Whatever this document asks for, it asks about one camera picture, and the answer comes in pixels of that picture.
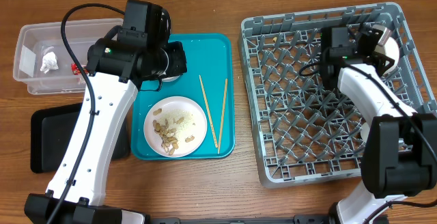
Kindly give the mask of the pink bowl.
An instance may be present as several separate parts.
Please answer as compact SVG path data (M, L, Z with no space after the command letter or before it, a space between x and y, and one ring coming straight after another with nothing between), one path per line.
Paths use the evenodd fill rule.
M167 78L162 79L162 82L169 83L169 82L177 80L179 77L180 77L180 75L172 76L172 77L167 77Z

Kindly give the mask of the white bowl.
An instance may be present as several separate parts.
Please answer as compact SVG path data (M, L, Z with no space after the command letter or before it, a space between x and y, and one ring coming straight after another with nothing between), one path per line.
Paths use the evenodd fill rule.
M378 39L375 52L382 60L382 67L378 68L378 74L383 76L394 71L397 67L400 58L399 46L392 37L393 32L389 28L382 25L373 25L371 29Z

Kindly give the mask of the white cup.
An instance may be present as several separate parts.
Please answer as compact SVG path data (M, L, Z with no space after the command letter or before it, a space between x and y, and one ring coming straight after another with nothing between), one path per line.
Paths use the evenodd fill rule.
M368 136L369 136L369 131L370 131L370 127L369 124L367 122L365 122L362 126L361 126L361 138L364 142L367 142Z

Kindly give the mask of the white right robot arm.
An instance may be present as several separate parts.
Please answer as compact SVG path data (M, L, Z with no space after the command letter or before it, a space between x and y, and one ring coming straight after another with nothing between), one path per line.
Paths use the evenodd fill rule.
M436 116L418 113L383 83L400 60L391 34L382 25L324 27L320 33L324 88L347 96L367 124L361 182L331 207L334 223L387 223L380 214L391 206L436 206L407 200L436 186Z

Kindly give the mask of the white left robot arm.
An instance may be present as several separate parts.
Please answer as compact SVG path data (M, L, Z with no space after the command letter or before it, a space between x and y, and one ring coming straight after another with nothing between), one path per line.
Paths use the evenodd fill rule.
M163 7L128 0L124 21L90 46L80 66L86 88L62 162L42 194L24 211L33 223L149 223L142 212L106 206L107 174L119 132L144 81L187 71L180 42L171 42Z

